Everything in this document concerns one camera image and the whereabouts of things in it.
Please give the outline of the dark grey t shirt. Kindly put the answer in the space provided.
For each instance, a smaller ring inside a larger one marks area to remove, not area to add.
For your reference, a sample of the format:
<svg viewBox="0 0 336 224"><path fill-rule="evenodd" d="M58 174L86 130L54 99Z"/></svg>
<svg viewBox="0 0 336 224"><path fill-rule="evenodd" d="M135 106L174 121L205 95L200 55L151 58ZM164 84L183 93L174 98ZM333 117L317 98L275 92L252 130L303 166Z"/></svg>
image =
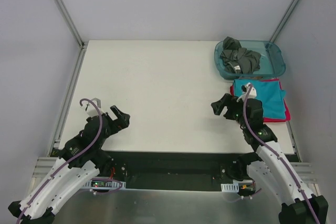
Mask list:
<svg viewBox="0 0 336 224"><path fill-rule="evenodd" d="M232 37L223 41L223 51L219 58L222 60L226 72L235 74L252 74L260 69L261 54L248 50Z"/></svg>

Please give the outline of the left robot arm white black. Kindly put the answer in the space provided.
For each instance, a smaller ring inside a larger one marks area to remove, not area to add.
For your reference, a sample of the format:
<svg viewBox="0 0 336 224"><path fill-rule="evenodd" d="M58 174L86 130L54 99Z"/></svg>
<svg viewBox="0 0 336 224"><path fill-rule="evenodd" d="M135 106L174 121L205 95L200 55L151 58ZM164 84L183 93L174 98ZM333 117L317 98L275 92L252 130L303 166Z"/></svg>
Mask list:
<svg viewBox="0 0 336 224"><path fill-rule="evenodd" d="M68 140L48 174L23 200L8 206L17 223L52 223L55 215L82 186L96 176L112 176L116 164L102 150L107 138L126 129L130 116L111 106L112 119L101 110L90 111L84 128Z"/></svg>

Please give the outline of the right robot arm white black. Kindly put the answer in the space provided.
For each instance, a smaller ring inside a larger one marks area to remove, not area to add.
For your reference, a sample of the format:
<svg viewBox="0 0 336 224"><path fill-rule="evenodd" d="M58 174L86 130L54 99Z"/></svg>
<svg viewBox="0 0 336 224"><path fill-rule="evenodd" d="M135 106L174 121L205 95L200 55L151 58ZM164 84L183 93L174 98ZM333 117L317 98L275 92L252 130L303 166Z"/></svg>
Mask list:
<svg viewBox="0 0 336 224"><path fill-rule="evenodd" d="M215 115L236 121L253 151L241 155L226 168L226 175L242 181L252 179L281 206L280 223L326 223L329 204L317 196L292 167L273 131L264 123L262 102L229 93L211 104Z"/></svg>

